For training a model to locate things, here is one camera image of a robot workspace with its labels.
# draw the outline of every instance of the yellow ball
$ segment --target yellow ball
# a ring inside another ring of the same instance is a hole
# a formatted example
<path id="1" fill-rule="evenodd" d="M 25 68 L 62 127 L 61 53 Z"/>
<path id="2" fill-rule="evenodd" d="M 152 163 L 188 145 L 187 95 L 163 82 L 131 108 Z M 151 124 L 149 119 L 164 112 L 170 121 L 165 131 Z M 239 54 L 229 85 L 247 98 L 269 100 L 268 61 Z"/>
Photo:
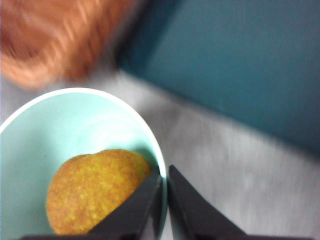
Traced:
<path id="1" fill-rule="evenodd" d="M 103 150 L 67 160 L 53 176 L 46 212 L 57 234 L 85 234 L 122 204 L 150 173 L 139 153 Z"/>

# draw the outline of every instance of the dark teal panel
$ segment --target dark teal panel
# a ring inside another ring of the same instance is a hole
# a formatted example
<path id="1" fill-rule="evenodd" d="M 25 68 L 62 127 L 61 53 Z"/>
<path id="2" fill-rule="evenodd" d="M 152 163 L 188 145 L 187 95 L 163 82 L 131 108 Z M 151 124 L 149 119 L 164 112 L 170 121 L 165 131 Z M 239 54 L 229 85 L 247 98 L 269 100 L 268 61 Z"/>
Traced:
<path id="1" fill-rule="evenodd" d="M 319 0 L 153 1 L 120 64 L 320 153 Z"/>

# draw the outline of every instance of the blurred object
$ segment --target blurred object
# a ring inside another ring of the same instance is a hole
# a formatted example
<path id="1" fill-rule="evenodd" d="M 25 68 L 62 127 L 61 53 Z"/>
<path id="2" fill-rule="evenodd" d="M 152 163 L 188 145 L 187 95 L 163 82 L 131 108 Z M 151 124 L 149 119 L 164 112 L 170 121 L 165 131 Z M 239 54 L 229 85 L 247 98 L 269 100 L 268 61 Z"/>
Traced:
<path id="1" fill-rule="evenodd" d="M 320 1 L 163 0 L 120 54 L 128 72 L 320 154 Z"/>
<path id="2" fill-rule="evenodd" d="M 1 72 L 28 89 L 86 76 L 134 2 L 2 0 Z"/>

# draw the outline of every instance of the table surface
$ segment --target table surface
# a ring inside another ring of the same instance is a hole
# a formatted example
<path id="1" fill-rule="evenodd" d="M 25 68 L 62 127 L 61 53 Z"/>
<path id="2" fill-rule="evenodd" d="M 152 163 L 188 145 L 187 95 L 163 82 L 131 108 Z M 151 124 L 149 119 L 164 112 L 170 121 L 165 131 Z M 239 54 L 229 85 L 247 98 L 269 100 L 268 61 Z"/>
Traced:
<path id="1" fill-rule="evenodd" d="M 1 122 L 31 99 L 88 87 L 124 100 L 205 199 L 248 234 L 320 239 L 320 158 L 208 111 L 100 61 L 82 83 L 26 91 L 1 76 Z M 170 217 L 162 239 L 171 240 Z"/>

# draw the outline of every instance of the tennis ball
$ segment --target tennis ball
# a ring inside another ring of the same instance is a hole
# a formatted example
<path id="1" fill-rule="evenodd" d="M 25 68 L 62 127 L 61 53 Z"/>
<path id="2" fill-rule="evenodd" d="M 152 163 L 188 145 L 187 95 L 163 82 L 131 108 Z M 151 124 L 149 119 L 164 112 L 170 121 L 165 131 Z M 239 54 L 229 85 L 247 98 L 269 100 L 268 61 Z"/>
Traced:
<path id="1" fill-rule="evenodd" d="M 70 158 L 49 184 L 50 226 L 57 234 L 86 234 L 121 205 L 150 171 L 141 154 L 124 149 Z"/>

